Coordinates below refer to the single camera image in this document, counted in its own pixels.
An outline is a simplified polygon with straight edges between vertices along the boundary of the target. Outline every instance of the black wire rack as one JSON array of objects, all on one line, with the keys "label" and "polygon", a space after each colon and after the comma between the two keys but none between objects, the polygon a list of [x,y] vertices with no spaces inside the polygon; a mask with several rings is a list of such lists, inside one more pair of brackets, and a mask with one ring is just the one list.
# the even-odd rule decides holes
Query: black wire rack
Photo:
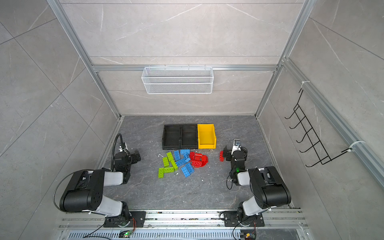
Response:
[{"label": "black wire rack", "polygon": [[[305,165],[305,166],[306,166],[306,167],[313,167],[313,166],[315,166],[315,165],[318,164],[318,163],[321,163],[322,165],[324,165],[324,164],[326,164],[326,163],[328,163],[328,162],[330,162],[330,161],[332,161],[332,160],[334,160],[334,159],[340,157],[341,155],[350,152],[351,148],[349,147],[349,148],[347,148],[347,149],[341,151],[341,154],[337,155],[336,157],[334,157],[334,158],[331,158],[331,157],[330,157],[330,155],[328,154],[327,150],[325,149],[323,143],[321,142],[319,136],[317,135],[316,131],[314,130],[314,128],[313,128],[311,122],[309,121],[309,119],[308,119],[307,116],[305,115],[303,109],[302,109],[302,108],[300,107],[300,105],[299,105],[300,98],[301,98],[301,96],[302,96],[302,94],[303,94],[303,89],[302,89],[302,88],[300,89],[299,94],[300,94],[300,97],[299,97],[299,99],[298,99],[296,105],[295,105],[294,108],[293,108],[293,113],[292,113],[292,115],[291,115],[289,118],[286,118],[286,117],[284,117],[284,118],[285,118],[285,119],[290,119],[294,114],[296,115],[297,119],[300,120],[299,123],[298,123],[295,127],[289,127],[289,128],[290,128],[290,129],[295,129],[297,126],[299,126],[299,125],[301,124],[301,126],[303,127],[303,129],[304,129],[304,131],[305,131],[305,134],[304,134],[303,138],[301,139],[301,141],[297,141],[297,140],[296,140],[296,142],[297,142],[297,143],[301,143],[301,142],[304,140],[305,136],[307,136],[308,139],[309,139],[309,141],[310,141],[310,143],[311,143],[311,145],[312,145],[310,148],[308,148],[307,150],[305,150],[305,151],[303,151],[303,152],[300,151],[300,150],[299,150],[299,151],[300,151],[301,153],[304,153],[304,152],[307,152],[307,151],[309,151],[310,149],[313,148],[314,151],[315,151],[315,153],[316,153],[316,155],[317,155],[317,158],[319,159],[316,163],[314,163],[314,164],[312,164],[312,165],[310,165],[310,166],[308,166],[308,165]],[[303,116],[304,116],[303,118],[300,118],[299,115],[297,114],[297,110],[298,110],[298,109],[303,113]],[[304,126],[304,124],[303,124],[303,120],[304,120],[304,119],[306,119],[306,120],[308,121],[309,125],[311,126],[311,128],[309,128],[308,130],[305,128],[305,126]],[[315,134],[315,136],[316,136],[316,138],[317,138],[317,141],[316,141],[316,142],[312,141],[311,138],[310,138],[310,136],[308,135],[308,133],[309,133],[310,131],[313,131],[313,132],[314,132],[314,134]],[[324,151],[325,151],[325,153],[326,153],[326,157],[324,157],[324,158],[322,158],[322,159],[320,158],[320,156],[319,156],[319,154],[318,154],[318,152],[317,152],[317,150],[316,150],[316,148],[315,148],[315,146],[316,146],[317,144],[320,144],[321,147],[324,149]]]}]

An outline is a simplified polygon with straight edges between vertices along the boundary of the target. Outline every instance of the white wire mesh basket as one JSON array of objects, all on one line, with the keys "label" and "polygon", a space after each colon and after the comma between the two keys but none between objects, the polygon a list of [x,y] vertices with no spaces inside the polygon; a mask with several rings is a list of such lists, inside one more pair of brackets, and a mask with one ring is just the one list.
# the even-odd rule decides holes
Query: white wire mesh basket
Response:
[{"label": "white wire mesh basket", "polygon": [[146,67],[141,76],[148,94],[212,93],[212,67]]}]

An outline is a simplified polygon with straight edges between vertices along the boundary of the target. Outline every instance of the yellow bin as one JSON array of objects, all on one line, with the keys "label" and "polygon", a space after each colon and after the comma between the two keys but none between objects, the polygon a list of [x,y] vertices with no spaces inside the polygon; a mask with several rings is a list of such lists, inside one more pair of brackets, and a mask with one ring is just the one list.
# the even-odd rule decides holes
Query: yellow bin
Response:
[{"label": "yellow bin", "polygon": [[216,134],[213,124],[198,124],[199,149],[216,149]]}]

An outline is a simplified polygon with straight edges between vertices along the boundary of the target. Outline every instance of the floor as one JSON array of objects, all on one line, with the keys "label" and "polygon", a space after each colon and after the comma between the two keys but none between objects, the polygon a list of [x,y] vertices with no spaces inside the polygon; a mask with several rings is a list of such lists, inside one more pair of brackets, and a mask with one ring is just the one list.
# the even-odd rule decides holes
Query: floor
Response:
[{"label": "floor", "polygon": [[[207,155],[209,162],[191,176],[185,178],[179,169],[159,179],[160,155],[169,152],[162,150],[163,127],[175,123],[213,123],[217,148],[196,150]],[[272,165],[254,116],[126,116],[119,132],[131,150],[139,150],[142,160],[132,165],[127,184],[105,187],[104,195],[127,202],[131,209],[236,208],[252,193],[247,186],[226,187],[230,162],[220,162],[219,153],[226,145],[231,147],[234,139],[248,149],[247,168]]]}]

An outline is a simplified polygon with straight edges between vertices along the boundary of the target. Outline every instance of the green toy block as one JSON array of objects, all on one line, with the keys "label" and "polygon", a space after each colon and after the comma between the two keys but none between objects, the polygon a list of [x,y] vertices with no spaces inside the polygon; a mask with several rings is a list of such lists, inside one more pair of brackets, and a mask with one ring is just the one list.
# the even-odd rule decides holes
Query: green toy block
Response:
[{"label": "green toy block", "polygon": [[179,169],[179,167],[175,163],[175,160],[172,160],[171,164],[172,164],[173,168],[175,169],[175,171]]},{"label": "green toy block", "polygon": [[165,167],[164,168],[164,173],[167,173],[167,172],[174,172],[175,169],[173,167]]},{"label": "green toy block", "polygon": [[168,160],[170,161],[174,160],[172,156],[172,152],[167,152],[167,156],[168,156]]},{"label": "green toy block", "polygon": [[159,178],[163,178],[163,177],[164,177],[164,168],[163,168],[163,167],[160,167],[160,168],[159,168],[159,174],[158,174],[158,177],[159,177]]},{"label": "green toy block", "polygon": [[164,167],[169,167],[169,162],[167,157],[163,158],[163,163],[164,163]]}]

